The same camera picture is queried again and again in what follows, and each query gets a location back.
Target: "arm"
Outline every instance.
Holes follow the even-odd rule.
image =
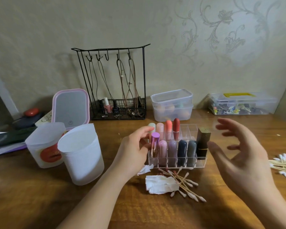
[[[147,144],[143,138],[148,138],[148,131],[153,129],[149,126],[141,127],[123,138],[112,165],[57,229],[108,227],[122,187],[144,165],[150,143]]]
[[[276,188],[266,150],[245,126],[231,119],[219,118],[223,136],[235,136],[238,145],[229,150],[240,152],[229,159],[214,142],[208,142],[219,172],[227,186],[244,201],[266,229],[286,229],[286,201]]]

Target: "wire jewelry stand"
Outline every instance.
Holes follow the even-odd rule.
[[[78,56],[78,60],[80,62],[80,68],[82,70],[83,73],[83,77],[84,77],[84,81],[85,81],[85,85],[87,88],[87,92],[88,92],[88,96],[89,96],[89,100],[90,100],[90,104],[91,104],[91,108],[90,108],[90,116],[91,116],[91,120],[144,120],[146,117],[146,84],[145,84],[145,52],[144,49],[146,46],[141,46],[141,47],[129,47],[129,48],[105,48],[105,49],[93,49],[93,50],[82,50],[82,49],[78,49],[78,48],[72,48],[71,50],[76,51],[77,56]],[[144,98],[141,98],[137,92],[136,89],[136,77],[135,77],[135,68],[134,68],[134,62],[130,56],[130,49],[140,49],[142,48],[142,56],[143,56],[143,80],[144,80]],[[128,63],[129,63],[129,67],[130,67],[130,74],[129,74],[129,79],[130,77],[133,78],[134,81],[134,88],[135,88],[135,97],[133,96],[132,92],[130,91],[130,80],[127,80],[126,74],[125,74],[125,70],[122,64],[122,61],[120,60],[119,57],[119,51],[122,50],[128,50]],[[129,95],[126,95],[126,98],[124,99],[114,99],[109,91],[108,85],[107,85],[107,80],[105,77],[105,73],[104,73],[104,69],[103,69],[103,65],[101,62],[101,58],[102,56],[100,56],[100,51],[107,51],[107,54],[105,54],[105,58],[107,61],[109,61],[109,54],[108,51],[118,51],[117,53],[117,66],[119,69],[119,74],[120,74],[120,78],[121,78],[121,84],[122,83],[122,77],[123,77],[123,73],[125,74],[125,78],[126,81],[128,82],[127,84],[127,88],[128,88],[128,92],[131,93],[130,97],[132,97],[132,99],[126,99]],[[113,111],[112,113],[108,113],[106,109],[103,108],[105,102],[104,100],[98,100],[98,80],[97,80],[97,76],[95,73],[95,69],[96,67],[93,65],[92,62],[92,56],[90,52],[98,52],[99,55],[95,54],[95,57],[97,59],[98,62],[98,66],[99,66],[99,71],[101,74],[101,78],[99,77],[99,82],[100,81],[104,81],[106,88],[109,92],[110,98],[108,99],[108,102],[111,106],[117,105],[118,108],[116,111]],[[132,61],[133,64],[133,70],[131,70],[131,66],[130,66],[130,61]],[[92,83],[92,73],[91,71],[94,71],[95,74],[95,78],[96,78],[96,95],[94,95],[93,93],[93,83]]]

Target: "black metal rack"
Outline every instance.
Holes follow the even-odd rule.
[[[145,84],[145,51],[144,49],[146,46],[149,46],[149,45],[150,44],[147,44],[141,47],[104,48],[104,49],[92,49],[92,50],[82,50],[78,48],[72,48],[72,50],[76,51],[77,53],[78,60],[80,62],[80,68],[82,70],[85,85],[87,88],[87,92],[88,92],[88,96],[89,96],[89,100],[91,104],[91,108],[90,108],[91,109],[90,110],[91,120],[144,120],[145,119],[146,117],[146,84]],[[118,113],[105,113],[103,109],[100,107],[99,100],[95,99],[94,97],[92,86],[91,86],[92,80],[90,81],[90,78],[88,75],[88,69],[87,69],[87,65],[85,63],[84,57],[86,57],[90,63],[92,61],[92,56],[90,52],[98,52],[98,55],[95,54],[95,56],[96,56],[97,61],[100,61],[102,58],[102,56],[100,56],[100,51],[107,51],[107,54],[105,54],[105,58],[107,61],[109,61],[108,51],[118,51],[117,57],[119,59],[119,51],[128,50],[128,56],[130,58],[129,50],[140,49],[140,48],[142,48],[142,56],[143,56],[144,98],[140,97],[137,99],[137,101],[135,98],[126,99],[126,102],[123,99],[108,99],[108,102],[111,106],[113,106],[113,100],[116,100],[116,103],[119,108],[119,112]]]

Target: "acrylic lipstick organizer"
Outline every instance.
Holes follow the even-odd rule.
[[[178,139],[175,139],[177,142],[177,151],[180,140],[185,140],[188,142],[190,140],[196,140],[198,133],[198,127],[196,124],[190,125],[180,125],[179,136]],[[153,164],[154,168],[176,168],[178,169],[180,166],[188,167],[188,168],[204,168],[206,164],[206,157],[197,157],[196,152],[194,153],[194,157],[187,156],[187,148],[186,148],[186,157],[178,157],[176,153],[176,157],[168,157],[168,149],[169,149],[169,141],[174,140],[174,133],[163,133],[164,140],[167,142],[167,155],[166,158],[159,158],[159,153],[156,158],[151,157],[151,151],[148,152],[148,162],[149,165]],[[179,160],[184,160],[183,164],[177,162]]]

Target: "white plastic cup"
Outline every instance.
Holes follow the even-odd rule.
[[[25,140],[28,150],[40,168],[50,168],[63,163],[57,142],[64,133],[64,123],[42,124]]]
[[[59,140],[58,150],[75,185],[86,185],[104,171],[99,139],[93,124],[70,130]]]

